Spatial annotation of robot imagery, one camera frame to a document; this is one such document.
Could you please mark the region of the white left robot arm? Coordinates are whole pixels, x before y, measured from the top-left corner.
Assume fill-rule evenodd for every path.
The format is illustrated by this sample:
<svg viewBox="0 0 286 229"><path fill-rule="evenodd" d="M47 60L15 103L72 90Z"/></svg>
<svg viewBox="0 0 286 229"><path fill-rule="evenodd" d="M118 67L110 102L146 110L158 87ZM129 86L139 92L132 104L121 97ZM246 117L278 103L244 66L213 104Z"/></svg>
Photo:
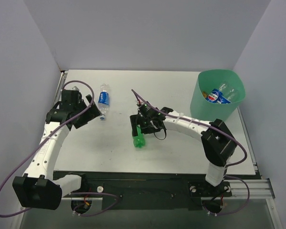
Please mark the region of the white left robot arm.
<svg viewBox="0 0 286 229"><path fill-rule="evenodd" d="M72 192L80 197L87 194L89 185L82 175L53 179L59 152L71 129L78 129L101 114L92 96L87 95L86 99L89 105L77 87L64 89L61 100L47 113L40 146L23 175L15 177L12 183L23 207L55 210L64 196Z"/></svg>

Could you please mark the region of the orange juice bottle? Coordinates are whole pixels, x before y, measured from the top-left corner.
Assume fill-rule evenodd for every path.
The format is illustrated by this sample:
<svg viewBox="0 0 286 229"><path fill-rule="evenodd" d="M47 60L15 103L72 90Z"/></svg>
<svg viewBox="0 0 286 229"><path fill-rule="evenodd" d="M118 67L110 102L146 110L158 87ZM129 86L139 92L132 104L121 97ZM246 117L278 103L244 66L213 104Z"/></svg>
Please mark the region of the orange juice bottle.
<svg viewBox="0 0 286 229"><path fill-rule="evenodd" d="M204 98L207 98L207 97L208 97L208 93L205 92L205 91L202 92L202 95L203 95Z"/></svg>

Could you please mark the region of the aluminium rail right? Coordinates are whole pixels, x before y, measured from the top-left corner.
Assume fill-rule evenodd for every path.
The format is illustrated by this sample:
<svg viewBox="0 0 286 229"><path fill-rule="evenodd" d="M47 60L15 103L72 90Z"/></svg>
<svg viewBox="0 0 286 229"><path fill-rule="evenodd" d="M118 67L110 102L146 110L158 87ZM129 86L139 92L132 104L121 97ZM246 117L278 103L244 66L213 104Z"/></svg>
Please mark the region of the aluminium rail right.
<svg viewBox="0 0 286 229"><path fill-rule="evenodd" d="M247 199L247 188L245 184L239 180L228 180L232 188L232 196L235 199ZM269 179L244 180L250 191L250 199L274 199L275 194Z"/></svg>

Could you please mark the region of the green plastic bottle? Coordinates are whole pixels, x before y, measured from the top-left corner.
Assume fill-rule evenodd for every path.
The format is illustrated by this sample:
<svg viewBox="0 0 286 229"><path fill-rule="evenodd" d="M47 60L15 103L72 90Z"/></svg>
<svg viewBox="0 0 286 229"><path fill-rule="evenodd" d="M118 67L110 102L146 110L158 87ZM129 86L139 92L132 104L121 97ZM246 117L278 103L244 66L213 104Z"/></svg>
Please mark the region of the green plastic bottle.
<svg viewBox="0 0 286 229"><path fill-rule="evenodd" d="M136 148L143 148L145 146L145 138L141 133L141 129L139 127L136 128L137 135L133 136L133 144Z"/></svg>

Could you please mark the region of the green plastic bin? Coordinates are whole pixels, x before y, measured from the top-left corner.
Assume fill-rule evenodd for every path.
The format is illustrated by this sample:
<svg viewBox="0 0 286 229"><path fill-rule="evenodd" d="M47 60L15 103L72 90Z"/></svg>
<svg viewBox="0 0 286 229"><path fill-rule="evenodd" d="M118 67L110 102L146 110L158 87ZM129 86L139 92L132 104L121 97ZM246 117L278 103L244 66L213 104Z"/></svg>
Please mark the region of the green plastic bin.
<svg viewBox="0 0 286 229"><path fill-rule="evenodd" d="M228 92L232 89L239 91L238 99L231 104L218 104L217 102L211 103L206 101L202 92L205 91L210 94L214 88L217 88L220 83L223 82L229 83L230 88ZM201 72L198 75L190 104L191 117L205 121L213 121L215 119L225 121L241 104L245 96L246 93L243 82L235 72L222 69Z"/></svg>

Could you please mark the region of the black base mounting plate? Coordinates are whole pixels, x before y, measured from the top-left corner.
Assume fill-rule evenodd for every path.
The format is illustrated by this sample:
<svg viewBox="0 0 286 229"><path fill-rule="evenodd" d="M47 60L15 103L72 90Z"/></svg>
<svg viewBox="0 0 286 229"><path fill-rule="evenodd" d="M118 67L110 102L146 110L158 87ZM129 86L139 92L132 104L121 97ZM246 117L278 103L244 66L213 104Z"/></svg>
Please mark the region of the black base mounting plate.
<svg viewBox="0 0 286 229"><path fill-rule="evenodd" d="M203 199L212 207L220 207L221 197L231 197L230 184L223 181L213 187L205 175L161 173L72 172L83 178L80 192L91 191L91 198L101 195L102 209L201 210Z"/></svg>

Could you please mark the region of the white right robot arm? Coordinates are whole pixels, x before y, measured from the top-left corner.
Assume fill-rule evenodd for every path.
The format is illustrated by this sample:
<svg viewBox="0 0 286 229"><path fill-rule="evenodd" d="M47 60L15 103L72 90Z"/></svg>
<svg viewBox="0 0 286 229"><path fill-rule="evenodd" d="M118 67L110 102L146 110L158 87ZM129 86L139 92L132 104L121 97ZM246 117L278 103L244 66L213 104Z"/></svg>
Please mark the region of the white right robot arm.
<svg viewBox="0 0 286 229"><path fill-rule="evenodd" d="M176 131L201 141L209 161L203 188L206 194L214 195L227 173L227 165L236 143L224 121L199 121L175 110L163 107L160 111L148 104L138 104L138 113L130 116L132 136L155 134L161 131Z"/></svg>

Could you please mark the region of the clear unlabelled bottle left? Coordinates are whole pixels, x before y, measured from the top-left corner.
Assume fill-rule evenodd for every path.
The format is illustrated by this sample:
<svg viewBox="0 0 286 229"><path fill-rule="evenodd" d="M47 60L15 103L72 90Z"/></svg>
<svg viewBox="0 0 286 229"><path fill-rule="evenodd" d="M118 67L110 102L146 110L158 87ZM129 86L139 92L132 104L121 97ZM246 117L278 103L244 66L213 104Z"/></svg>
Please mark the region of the clear unlabelled bottle left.
<svg viewBox="0 0 286 229"><path fill-rule="evenodd" d="M72 88L72 90L73 90L73 91L79 91L79 88L78 88L77 86L74 86L74 87Z"/></svg>

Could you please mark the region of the Pepsi bottle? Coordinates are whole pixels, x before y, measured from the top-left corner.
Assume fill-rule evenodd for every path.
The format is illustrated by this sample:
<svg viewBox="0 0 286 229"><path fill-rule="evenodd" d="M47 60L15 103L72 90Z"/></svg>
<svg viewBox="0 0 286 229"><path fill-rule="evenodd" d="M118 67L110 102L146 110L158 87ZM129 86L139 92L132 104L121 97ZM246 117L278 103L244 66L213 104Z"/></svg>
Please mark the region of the Pepsi bottle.
<svg viewBox="0 0 286 229"><path fill-rule="evenodd" d="M235 102L239 97L239 91L237 89L232 89L228 94L226 95L221 95L217 103L218 104L231 104Z"/></svg>
<svg viewBox="0 0 286 229"><path fill-rule="evenodd" d="M228 82L220 83L217 88L214 88L207 96L206 101L216 103L219 98L224 96L229 91L230 85Z"/></svg>
<svg viewBox="0 0 286 229"><path fill-rule="evenodd" d="M101 112L100 120L104 121L110 109L110 87L108 84L101 85L98 108Z"/></svg>

